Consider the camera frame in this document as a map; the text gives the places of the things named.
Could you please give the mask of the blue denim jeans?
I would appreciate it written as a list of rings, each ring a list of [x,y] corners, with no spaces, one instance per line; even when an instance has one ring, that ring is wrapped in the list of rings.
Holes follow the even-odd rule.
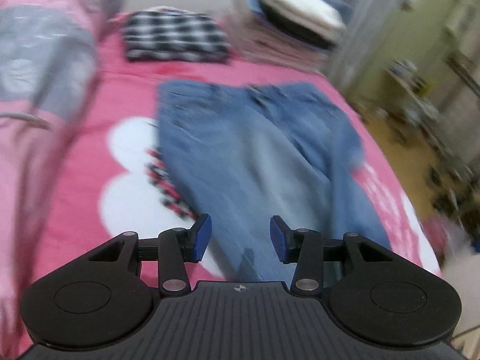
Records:
[[[365,160],[347,115],[309,83],[233,87],[170,80],[158,88],[158,147],[227,278],[290,281],[269,234],[278,215],[327,238],[354,232],[382,246],[385,228],[354,173]]]

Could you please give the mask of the pink floral bed blanket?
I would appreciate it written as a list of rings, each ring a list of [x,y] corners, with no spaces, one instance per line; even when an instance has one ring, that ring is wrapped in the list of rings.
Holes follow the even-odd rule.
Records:
[[[132,229],[143,237],[189,224],[165,207],[150,182],[156,144],[156,90],[170,79],[229,86],[306,81],[342,109],[366,156],[355,177],[372,200],[398,254],[439,273],[412,203],[359,117],[323,76],[247,63],[128,63],[120,25],[98,44],[97,85],[72,130],[27,134],[1,144],[1,355],[30,346],[19,316],[23,289],[90,247]]]

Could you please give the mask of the cluttered side table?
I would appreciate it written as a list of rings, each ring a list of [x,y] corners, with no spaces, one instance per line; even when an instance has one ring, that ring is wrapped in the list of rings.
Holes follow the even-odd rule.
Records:
[[[437,84],[427,82],[408,60],[385,69],[391,96],[384,108],[400,121],[394,130],[402,141],[425,133],[437,150],[440,173],[457,179],[479,176],[479,60],[448,54]]]

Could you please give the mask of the black folded garment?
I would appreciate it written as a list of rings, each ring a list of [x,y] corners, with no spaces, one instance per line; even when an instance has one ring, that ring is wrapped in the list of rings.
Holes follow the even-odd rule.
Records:
[[[320,34],[314,33],[312,30],[300,24],[296,24],[263,2],[260,4],[260,7],[268,22],[283,33],[319,49],[332,50],[337,46],[335,42],[326,39]]]

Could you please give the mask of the black white plaid garment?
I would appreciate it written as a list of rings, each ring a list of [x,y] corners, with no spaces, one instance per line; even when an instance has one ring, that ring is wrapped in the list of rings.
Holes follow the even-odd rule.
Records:
[[[138,11],[126,20],[122,38],[130,61],[225,63],[230,56],[226,35],[203,14]]]

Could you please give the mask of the pink patterned folded garment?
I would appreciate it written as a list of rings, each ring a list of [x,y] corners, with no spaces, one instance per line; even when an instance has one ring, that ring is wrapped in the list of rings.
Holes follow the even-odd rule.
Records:
[[[228,11],[220,26],[230,45],[243,59],[293,68],[303,72],[319,72],[328,60],[328,53],[282,33],[258,19]]]

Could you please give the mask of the white folded sweater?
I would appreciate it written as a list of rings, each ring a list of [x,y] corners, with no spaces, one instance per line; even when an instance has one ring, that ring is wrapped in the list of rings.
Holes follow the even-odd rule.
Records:
[[[345,29],[338,10],[323,0],[260,0],[284,18],[313,33],[336,39]]]

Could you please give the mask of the pink grey floral duvet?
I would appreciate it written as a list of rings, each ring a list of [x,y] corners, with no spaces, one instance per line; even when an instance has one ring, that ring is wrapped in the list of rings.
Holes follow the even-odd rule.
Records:
[[[1,144],[84,119],[98,44],[124,1],[1,0]]]

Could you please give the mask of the grey curtain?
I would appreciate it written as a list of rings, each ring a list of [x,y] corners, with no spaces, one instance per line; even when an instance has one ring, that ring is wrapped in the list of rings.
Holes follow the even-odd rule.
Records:
[[[380,47],[394,16],[413,8],[414,0],[343,0],[352,8],[338,48],[325,67],[325,76],[344,97],[370,57]]]

